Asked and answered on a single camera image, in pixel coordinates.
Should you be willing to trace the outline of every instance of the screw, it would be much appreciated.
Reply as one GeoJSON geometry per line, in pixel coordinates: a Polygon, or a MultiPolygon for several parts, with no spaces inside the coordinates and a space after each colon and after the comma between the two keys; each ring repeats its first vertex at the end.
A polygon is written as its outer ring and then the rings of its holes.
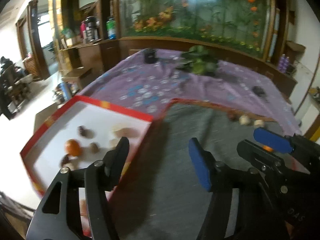
{"type": "Polygon", "coordinates": [[[250,169],[249,169],[249,172],[250,172],[251,174],[258,174],[258,173],[259,173],[259,171],[258,171],[256,168],[250,168],[250,169]]]}
{"type": "Polygon", "coordinates": [[[70,171],[70,169],[69,169],[68,167],[62,167],[62,168],[60,169],[60,172],[61,172],[62,174],[67,173],[67,172],[69,172],[69,171],[70,171]]]}
{"type": "Polygon", "coordinates": [[[216,167],[221,168],[221,167],[224,166],[224,162],[217,161],[217,162],[215,163],[215,165],[216,165],[216,167]]]}
{"type": "Polygon", "coordinates": [[[98,160],[98,161],[94,162],[94,166],[96,166],[96,167],[100,167],[100,166],[102,166],[102,164],[103,164],[102,160],[98,160]]]}
{"type": "Polygon", "coordinates": [[[281,193],[286,194],[288,192],[287,186],[281,186],[280,191],[281,193]]]}

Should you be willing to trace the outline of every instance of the gray mat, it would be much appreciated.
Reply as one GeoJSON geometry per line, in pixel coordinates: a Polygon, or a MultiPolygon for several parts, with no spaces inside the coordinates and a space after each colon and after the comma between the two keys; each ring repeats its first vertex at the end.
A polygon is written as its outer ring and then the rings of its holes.
{"type": "MultiPolygon", "coordinates": [[[[282,133],[275,122],[267,128],[282,133]]],[[[195,240],[211,193],[198,182],[188,141],[198,138],[217,160],[247,171],[251,165],[238,156],[236,146],[243,139],[254,141],[253,130],[230,122],[222,111],[173,105],[110,201],[120,239],[195,240]]]]}

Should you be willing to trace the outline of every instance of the white floor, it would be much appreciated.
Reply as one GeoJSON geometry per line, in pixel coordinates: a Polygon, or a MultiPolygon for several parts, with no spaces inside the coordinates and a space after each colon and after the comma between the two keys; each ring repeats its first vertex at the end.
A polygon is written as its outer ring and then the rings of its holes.
{"type": "Polygon", "coordinates": [[[58,73],[45,81],[31,84],[32,99],[9,121],[0,116],[0,191],[12,199],[36,208],[39,196],[33,190],[20,151],[33,135],[35,115],[53,103],[52,90],[58,84],[58,73]]]}

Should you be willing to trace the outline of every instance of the purple tablecloth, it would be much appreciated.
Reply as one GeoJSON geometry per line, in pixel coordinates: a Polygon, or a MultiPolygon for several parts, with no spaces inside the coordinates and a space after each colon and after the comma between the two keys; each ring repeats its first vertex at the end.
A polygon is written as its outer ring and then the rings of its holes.
{"type": "Polygon", "coordinates": [[[269,78],[226,61],[219,62],[215,77],[198,76],[175,69],[179,51],[159,49],[157,56],[161,60],[148,65],[143,63],[142,52],[138,52],[97,78],[80,94],[155,117],[172,98],[209,101],[271,117],[286,135],[300,134],[290,105],[269,78]],[[263,87],[267,100],[252,93],[253,86],[263,87]]]}

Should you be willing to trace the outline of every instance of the blue gripper pad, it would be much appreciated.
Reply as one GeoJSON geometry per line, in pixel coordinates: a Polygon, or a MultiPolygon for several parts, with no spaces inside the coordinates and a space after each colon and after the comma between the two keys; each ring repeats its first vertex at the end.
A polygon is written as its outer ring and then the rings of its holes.
{"type": "Polygon", "coordinates": [[[198,142],[197,138],[191,138],[189,140],[189,155],[193,163],[194,168],[196,169],[196,174],[198,176],[199,182],[210,192],[212,184],[210,181],[210,169],[206,164],[203,153],[204,150],[198,142]]]}
{"type": "Polygon", "coordinates": [[[288,139],[276,133],[270,132],[267,129],[257,128],[253,132],[253,137],[257,142],[269,146],[277,152],[291,153],[293,151],[288,139]]]}

